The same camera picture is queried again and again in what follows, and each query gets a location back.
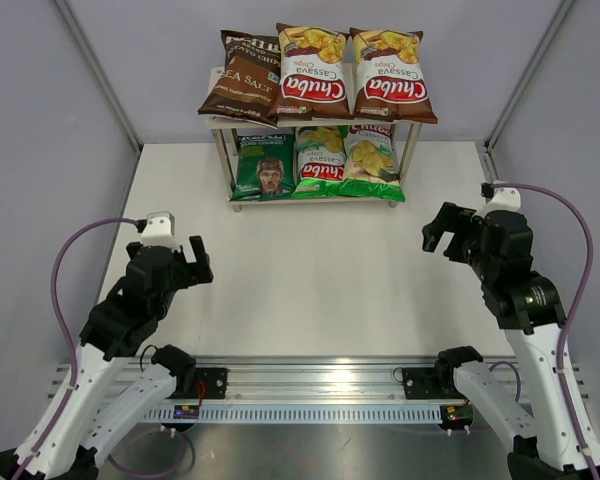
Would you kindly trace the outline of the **brown Chuba cassava bag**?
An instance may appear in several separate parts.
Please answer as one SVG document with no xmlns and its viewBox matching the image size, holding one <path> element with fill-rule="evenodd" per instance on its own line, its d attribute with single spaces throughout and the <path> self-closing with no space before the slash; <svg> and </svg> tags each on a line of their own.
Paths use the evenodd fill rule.
<svg viewBox="0 0 600 480">
<path fill-rule="evenodd" d="M 421 31 L 351 28 L 356 59 L 353 115 L 382 122 L 436 124 L 420 66 Z"/>
<path fill-rule="evenodd" d="M 281 71 L 270 114 L 303 120 L 349 119 L 343 57 L 349 35 L 278 23 Z"/>
</svg>

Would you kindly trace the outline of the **brown Kettle sea salt bag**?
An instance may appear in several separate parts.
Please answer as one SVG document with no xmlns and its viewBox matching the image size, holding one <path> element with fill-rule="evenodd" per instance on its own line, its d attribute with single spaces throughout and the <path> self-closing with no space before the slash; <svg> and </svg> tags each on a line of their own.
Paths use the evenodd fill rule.
<svg viewBox="0 0 600 480">
<path fill-rule="evenodd" d="M 271 109 L 281 74 L 278 38 L 222 30 L 221 40 L 224 68 L 198 113 L 275 127 L 277 115 Z"/>
</svg>

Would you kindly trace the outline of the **green Kettle hand cooked bag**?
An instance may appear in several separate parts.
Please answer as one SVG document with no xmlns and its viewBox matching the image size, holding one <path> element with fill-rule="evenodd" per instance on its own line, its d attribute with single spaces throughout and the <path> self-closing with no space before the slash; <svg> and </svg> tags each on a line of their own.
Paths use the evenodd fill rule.
<svg viewBox="0 0 600 480">
<path fill-rule="evenodd" d="M 293 135 L 240 136 L 238 146 L 232 201 L 269 201 L 291 197 L 296 188 Z"/>
</svg>

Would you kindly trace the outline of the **green Chuba cassava bag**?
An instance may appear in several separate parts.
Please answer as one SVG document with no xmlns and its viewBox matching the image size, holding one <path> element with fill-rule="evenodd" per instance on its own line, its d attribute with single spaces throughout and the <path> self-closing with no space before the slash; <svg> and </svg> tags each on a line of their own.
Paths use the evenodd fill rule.
<svg viewBox="0 0 600 480">
<path fill-rule="evenodd" d="M 346 154 L 337 127 L 311 126 L 295 130 L 297 184 L 294 199 L 339 194 Z"/>
</svg>

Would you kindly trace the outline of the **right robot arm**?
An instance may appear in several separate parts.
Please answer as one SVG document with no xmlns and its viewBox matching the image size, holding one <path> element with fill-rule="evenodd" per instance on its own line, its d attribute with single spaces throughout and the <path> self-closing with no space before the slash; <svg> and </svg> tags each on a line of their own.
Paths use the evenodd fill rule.
<svg viewBox="0 0 600 480">
<path fill-rule="evenodd" d="M 423 249 L 444 252 L 468 265 L 481 282 L 483 300 L 504 332 L 518 365 L 532 410 L 526 412 L 494 379 L 471 347 L 439 353 L 436 389 L 459 393 L 480 412 L 507 450 L 513 479 L 600 479 L 600 443 L 561 334 L 567 318 L 555 285 L 533 270 L 533 232 L 517 212 L 473 209 L 444 203 L 422 229 Z"/>
</svg>

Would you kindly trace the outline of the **green white Chuba bag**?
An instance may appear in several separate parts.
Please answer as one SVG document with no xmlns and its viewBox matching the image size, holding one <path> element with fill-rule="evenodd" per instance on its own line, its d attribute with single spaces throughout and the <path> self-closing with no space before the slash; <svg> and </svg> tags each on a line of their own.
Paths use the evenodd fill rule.
<svg viewBox="0 0 600 480">
<path fill-rule="evenodd" d="M 391 130 L 382 125 L 340 126 L 346 162 L 338 193 L 404 202 L 395 168 Z"/>
</svg>

